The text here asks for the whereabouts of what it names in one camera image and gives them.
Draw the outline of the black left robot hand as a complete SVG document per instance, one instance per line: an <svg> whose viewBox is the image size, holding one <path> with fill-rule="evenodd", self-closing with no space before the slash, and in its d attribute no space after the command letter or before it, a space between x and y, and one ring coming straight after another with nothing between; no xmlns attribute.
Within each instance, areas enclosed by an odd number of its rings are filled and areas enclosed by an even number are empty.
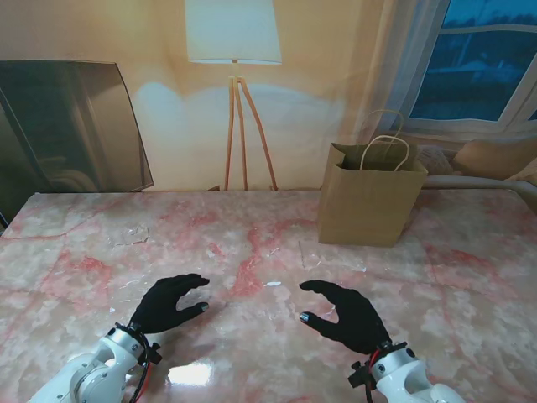
<svg viewBox="0 0 537 403"><path fill-rule="evenodd" d="M179 299L191 290L210 281L198 274L177 275L158 280L143 296L129 320L144 335L169 331L199 316L208 308L207 302L178 310Z"/></svg>

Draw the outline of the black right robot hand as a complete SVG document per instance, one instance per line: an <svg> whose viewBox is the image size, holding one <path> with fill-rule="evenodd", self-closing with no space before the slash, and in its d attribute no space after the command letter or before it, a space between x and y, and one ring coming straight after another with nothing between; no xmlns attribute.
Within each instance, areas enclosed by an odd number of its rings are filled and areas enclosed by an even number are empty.
<svg viewBox="0 0 537 403"><path fill-rule="evenodd" d="M330 322L304 311L300 321L322 337L339 342L355 353L373 354L392 339L368 298L353 289L324 280L308 280L301 290L323 295L336 309L338 322Z"/></svg>

